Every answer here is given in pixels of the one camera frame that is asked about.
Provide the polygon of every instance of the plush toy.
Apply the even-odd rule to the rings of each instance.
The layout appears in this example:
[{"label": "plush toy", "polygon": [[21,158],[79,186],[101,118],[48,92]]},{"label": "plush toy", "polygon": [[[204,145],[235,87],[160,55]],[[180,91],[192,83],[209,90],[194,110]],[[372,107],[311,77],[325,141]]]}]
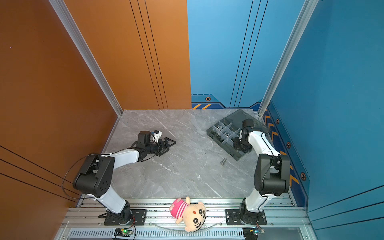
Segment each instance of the plush toy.
[{"label": "plush toy", "polygon": [[205,222],[207,210],[202,202],[191,204],[189,197],[185,201],[176,199],[169,207],[170,213],[176,219],[176,224],[184,221],[185,230],[194,232],[201,228]]}]

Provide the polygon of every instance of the metal bolt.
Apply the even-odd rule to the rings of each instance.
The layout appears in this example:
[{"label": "metal bolt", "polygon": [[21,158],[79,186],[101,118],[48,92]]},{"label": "metal bolt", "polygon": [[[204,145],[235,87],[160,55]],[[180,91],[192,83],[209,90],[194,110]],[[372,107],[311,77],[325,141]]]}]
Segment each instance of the metal bolt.
[{"label": "metal bolt", "polygon": [[226,160],[227,160],[227,158],[225,157],[225,158],[220,162],[220,164],[221,164],[222,166],[224,166],[224,163],[225,163]]}]

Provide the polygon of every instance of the plush toy face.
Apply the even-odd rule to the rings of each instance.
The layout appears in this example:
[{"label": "plush toy face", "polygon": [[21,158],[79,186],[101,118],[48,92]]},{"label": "plush toy face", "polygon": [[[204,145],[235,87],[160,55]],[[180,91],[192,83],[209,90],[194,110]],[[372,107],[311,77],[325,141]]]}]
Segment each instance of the plush toy face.
[{"label": "plush toy face", "polygon": [[191,204],[185,208],[183,221],[187,232],[194,232],[201,228],[207,216],[207,210],[202,202]]}]

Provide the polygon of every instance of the gray marble tabletop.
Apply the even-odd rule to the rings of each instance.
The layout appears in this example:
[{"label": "gray marble tabletop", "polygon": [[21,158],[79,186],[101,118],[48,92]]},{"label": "gray marble tabletop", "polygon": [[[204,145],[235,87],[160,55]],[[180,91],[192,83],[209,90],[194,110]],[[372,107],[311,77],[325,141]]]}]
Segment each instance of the gray marble tabletop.
[{"label": "gray marble tabletop", "polygon": [[[162,131],[177,141],[161,157],[115,170],[112,186],[125,198],[247,197],[253,190],[257,155],[254,150],[233,159],[206,130],[236,110],[125,110],[106,152],[137,140],[140,131]],[[223,158],[225,165],[220,165]]]}]

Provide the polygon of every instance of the blue wall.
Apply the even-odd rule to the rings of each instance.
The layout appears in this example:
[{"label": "blue wall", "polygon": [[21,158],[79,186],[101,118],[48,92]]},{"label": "blue wall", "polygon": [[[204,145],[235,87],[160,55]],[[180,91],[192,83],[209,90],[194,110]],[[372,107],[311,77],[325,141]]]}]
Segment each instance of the blue wall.
[{"label": "blue wall", "polygon": [[383,12],[383,1],[320,0],[272,98],[320,240],[384,237],[384,187],[371,190],[384,184]]},{"label": "blue wall", "polygon": [[225,107],[260,101],[303,3],[188,0],[192,95],[213,95]]}]

